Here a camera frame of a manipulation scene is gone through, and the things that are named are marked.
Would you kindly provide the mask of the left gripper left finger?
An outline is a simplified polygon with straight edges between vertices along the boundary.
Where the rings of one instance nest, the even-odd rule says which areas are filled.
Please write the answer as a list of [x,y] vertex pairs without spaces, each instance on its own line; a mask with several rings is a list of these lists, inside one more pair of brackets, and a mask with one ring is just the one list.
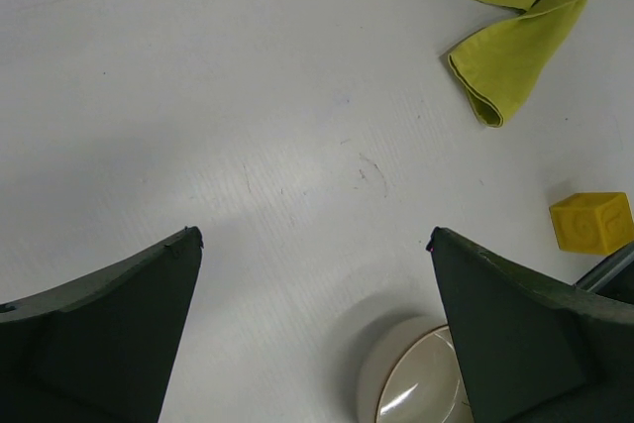
[[4,422],[156,422],[202,263],[186,227],[1,306]]

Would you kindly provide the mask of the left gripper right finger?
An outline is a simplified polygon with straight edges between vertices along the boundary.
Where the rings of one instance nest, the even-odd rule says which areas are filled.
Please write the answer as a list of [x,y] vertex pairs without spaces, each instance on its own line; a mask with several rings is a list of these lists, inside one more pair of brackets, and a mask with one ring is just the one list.
[[427,249],[475,421],[632,421],[631,266],[594,293],[448,228]]

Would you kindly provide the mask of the beige ceramic bowl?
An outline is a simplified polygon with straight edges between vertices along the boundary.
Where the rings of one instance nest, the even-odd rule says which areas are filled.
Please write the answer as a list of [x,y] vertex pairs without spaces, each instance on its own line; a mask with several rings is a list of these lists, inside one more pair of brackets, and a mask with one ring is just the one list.
[[384,333],[361,366],[356,410],[368,423],[472,422],[448,324],[416,316]]

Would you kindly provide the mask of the yellow cube block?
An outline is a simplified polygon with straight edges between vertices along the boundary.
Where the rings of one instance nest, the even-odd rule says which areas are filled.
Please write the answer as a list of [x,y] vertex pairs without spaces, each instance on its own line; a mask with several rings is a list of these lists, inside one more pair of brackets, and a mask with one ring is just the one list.
[[633,214],[624,192],[575,193],[549,207],[559,249],[608,256],[633,242]]

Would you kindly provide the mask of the aluminium front rail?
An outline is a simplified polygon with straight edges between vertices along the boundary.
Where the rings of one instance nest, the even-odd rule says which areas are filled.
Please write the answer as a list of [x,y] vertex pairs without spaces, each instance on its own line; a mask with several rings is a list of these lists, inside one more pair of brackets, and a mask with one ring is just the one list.
[[576,282],[575,287],[598,293],[632,264],[633,243],[629,243],[603,259],[599,264],[588,271]]

